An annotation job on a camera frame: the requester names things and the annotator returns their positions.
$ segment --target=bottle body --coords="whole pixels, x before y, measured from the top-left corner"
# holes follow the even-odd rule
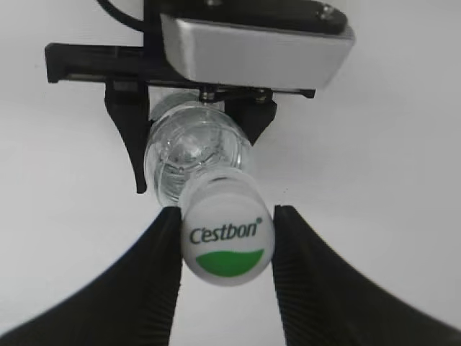
[[[251,144],[226,114],[190,92],[172,94],[154,108],[145,172],[162,206],[178,205],[186,182],[208,170],[251,171]]]

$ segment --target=green logo stripe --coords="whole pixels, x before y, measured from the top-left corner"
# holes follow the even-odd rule
[[[248,272],[261,259],[264,250],[255,252],[219,251],[203,254],[197,263],[207,272],[223,278],[233,278]]]

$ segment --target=screw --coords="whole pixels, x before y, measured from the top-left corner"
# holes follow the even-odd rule
[[[336,9],[328,4],[323,4],[322,10],[318,13],[318,16],[322,20],[330,20],[333,18],[333,13],[336,11]]]
[[[215,97],[216,97],[216,93],[214,92],[202,91],[200,93],[200,100],[202,102],[213,102],[215,100]]]
[[[258,93],[260,93],[261,96],[258,96],[258,97],[255,98],[256,103],[265,103],[265,102],[267,101],[266,90],[264,90],[264,89],[259,89],[259,90],[258,90]]]
[[[205,0],[205,3],[209,7],[220,6],[223,4],[222,0]]]

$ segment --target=cestbon logo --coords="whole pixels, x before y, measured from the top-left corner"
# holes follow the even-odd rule
[[[204,243],[214,243],[221,241],[232,241],[253,238],[258,233],[258,225],[261,224],[262,218],[257,218],[256,222],[234,226],[232,223],[222,225],[216,229],[207,229],[206,227],[193,229],[189,235],[192,245],[200,246]],[[196,257],[198,265],[209,272],[223,278],[234,278],[245,274],[254,268],[261,260],[264,249],[257,249],[252,252],[239,252],[238,249],[232,251],[216,251],[201,254]]]

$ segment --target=silver metal plate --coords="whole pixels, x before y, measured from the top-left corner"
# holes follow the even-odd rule
[[[161,15],[166,57],[185,78],[278,90],[324,88],[355,43],[341,35],[267,31]]]

